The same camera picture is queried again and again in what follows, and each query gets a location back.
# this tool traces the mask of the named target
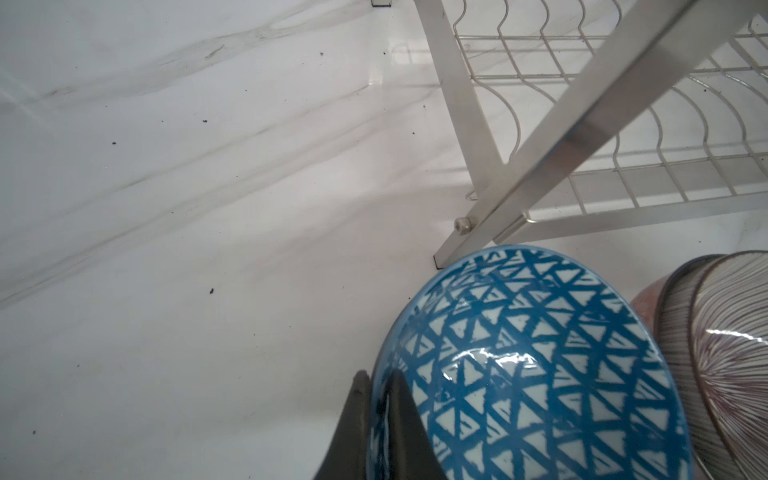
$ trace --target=stacked bowls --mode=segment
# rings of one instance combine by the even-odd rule
[[[768,253],[693,260],[633,306],[653,327],[705,475],[768,477]]]

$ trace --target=white marble floor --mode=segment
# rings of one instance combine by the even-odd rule
[[[309,478],[469,190],[410,0],[0,3],[0,478]],[[765,231],[540,244],[632,297]]]

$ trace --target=blue geometric pattern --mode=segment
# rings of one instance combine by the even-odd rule
[[[483,250],[406,307],[373,376],[369,479],[388,478],[392,368],[451,480],[687,479],[672,379],[627,303],[550,250]]]

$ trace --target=wire rack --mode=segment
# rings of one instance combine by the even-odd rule
[[[621,21],[618,0],[444,2],[504,157]],[[525,31],[540,25],[538,31]],[[563,217],[768,191],[768,28],[755,17],[529,211]]]

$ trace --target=bowl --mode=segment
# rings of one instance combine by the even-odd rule
[[[403,372],[447,478],[690,478],[677,391],[650,333],[559,253],[495,247],[445,268],[372,375],[368,478],[389,478],[386,380]]]
[[[768,253],[735,253],[682,276],[658,328],[699,462],[715,479],[765,478]]]

